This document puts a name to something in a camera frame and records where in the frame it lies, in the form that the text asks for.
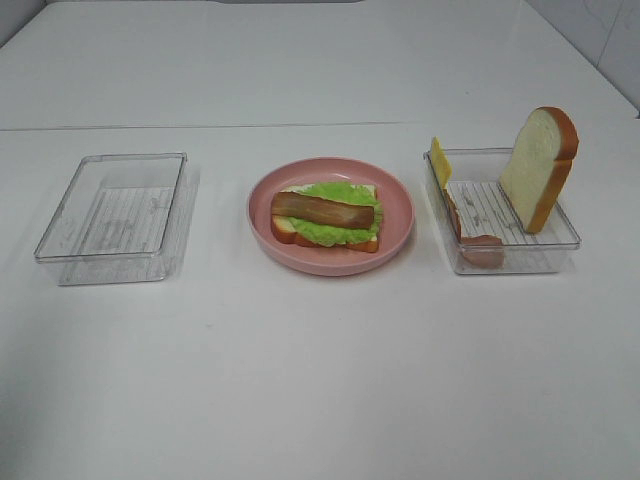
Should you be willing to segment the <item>bacon strip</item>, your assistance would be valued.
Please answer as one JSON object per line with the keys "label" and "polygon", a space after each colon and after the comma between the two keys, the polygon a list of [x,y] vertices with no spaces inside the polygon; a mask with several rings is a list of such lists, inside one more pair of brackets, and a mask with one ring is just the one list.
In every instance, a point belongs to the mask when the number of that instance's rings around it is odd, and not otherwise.
{"label": "bacon strip", "polygon": [[271,201],[271,213],[347,229],[368,229],[375,220],[373,206],[352,205],[296,192],[276,193]]}
{"label": "bacon strip", "polygon": [[442,193],[446,200],[455,238],[463,247],[462,256],[476,267],[484,269],[501,268],[504,263],[503,241],[497,236],[487,234],[472,237],[464,236],[458,208],[453,198],[446,189]]}

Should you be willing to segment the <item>pink round plate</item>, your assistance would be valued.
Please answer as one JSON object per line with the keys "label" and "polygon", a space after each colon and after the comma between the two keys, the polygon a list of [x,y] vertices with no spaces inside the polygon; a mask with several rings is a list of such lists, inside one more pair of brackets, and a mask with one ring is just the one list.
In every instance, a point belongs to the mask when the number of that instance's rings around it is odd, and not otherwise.
{"label": "pink round plate", "polygon": [[[291,185],[330,181],[376,187],[383,208],[377,252],[283,244],[272,234],[270,203],[276,192]],[[405,186],[385,170],[355,159],[317,157],[286,164],[265,175],[247,200],[247,215],[258,244],[274,260],[313,275],[343,276],[369,271],[398,254],[412,232],[415,208]]]}

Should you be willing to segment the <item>yellow cheese slice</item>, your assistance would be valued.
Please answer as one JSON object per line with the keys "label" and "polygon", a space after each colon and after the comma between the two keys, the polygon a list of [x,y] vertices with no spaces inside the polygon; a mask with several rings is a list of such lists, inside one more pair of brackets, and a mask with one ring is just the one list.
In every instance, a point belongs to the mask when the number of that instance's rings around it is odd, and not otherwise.
{"label": "yellow cheese slice", "polygon": [[436,136],[431,140],[429,154],[438,185],[442,190],[446,190],[452,175],[452,167]]}

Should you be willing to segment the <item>clear right plastic container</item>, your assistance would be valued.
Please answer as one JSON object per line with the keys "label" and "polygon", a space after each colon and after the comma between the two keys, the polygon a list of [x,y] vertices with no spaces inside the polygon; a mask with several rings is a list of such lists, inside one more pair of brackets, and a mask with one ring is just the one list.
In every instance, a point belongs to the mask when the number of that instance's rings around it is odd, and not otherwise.
{"label": "clear right plastic container", "polygon": [[560,205],[551,211],[543,230],[527,233],[501,189],[498,178],[511,156],[509,148],[447,149],[452,166],[447,191],[460,215],[462,234],[472,237],[494,235],[503,241],[501,268],[484,269],[471,265],[457,242],[446,200],[430,163],[426,163],[426,192],[441,232],[452,267],[459,275],[508,275],[556,273],[563,269],[581,238]]}

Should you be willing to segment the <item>clear plastic container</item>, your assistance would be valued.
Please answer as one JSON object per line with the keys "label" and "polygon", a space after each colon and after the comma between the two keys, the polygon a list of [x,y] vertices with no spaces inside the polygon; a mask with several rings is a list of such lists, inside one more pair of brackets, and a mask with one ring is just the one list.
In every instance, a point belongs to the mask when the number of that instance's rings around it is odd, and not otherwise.
{"label": "clear plastic container", "polygon": [[87,156],[34,259],[60,286],[164,280],[182,265],[198,186],[182,152]]}
{"label": "clear plastic container", "polygon": [[509,148],[447,149],[452,166],[447,191],[460,215],[462,234],[472,237],[494,235],[503,241],[501,268],[484,269],[471,265],[457,242],[446,200],[430,163],[426,163],[426,192],[441,232],[452,267],[459,275],[508,275],[556,273],[563,269],[581,238],[560,205],[551,211],[543,230],[527,233],[501,189],[498,178],[511,156]]}

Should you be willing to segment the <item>clear left plastic container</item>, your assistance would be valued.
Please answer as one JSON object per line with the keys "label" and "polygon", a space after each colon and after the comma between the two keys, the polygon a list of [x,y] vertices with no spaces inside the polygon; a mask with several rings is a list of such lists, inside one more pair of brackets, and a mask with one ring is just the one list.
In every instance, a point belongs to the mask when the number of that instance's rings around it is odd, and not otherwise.
{"label": "clear left plastic container", "polygon": [[164,280],[182,265],[198,186],[182,152],[87,156],[34,259],[60,286]]}

